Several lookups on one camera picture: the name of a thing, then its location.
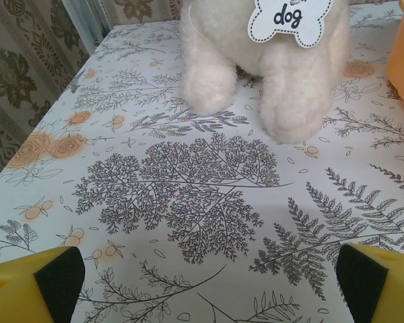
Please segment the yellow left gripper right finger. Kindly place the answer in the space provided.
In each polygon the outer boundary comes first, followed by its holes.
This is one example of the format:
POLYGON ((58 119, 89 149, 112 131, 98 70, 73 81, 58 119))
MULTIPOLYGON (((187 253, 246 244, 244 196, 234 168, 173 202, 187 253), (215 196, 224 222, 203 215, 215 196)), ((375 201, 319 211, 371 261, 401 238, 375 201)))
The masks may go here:
POLYGON ((345 244, 336 276, 354 322, 404 322, 404 254, 345 244))

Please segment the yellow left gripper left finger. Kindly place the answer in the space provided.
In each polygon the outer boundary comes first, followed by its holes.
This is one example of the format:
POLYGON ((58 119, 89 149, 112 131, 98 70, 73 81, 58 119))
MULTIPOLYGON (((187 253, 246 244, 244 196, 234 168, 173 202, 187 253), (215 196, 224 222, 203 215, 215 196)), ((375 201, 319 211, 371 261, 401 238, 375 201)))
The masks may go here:
POLYGON ((85 273, 74 246, 1 263, 0 323, 70 322, 85 273))

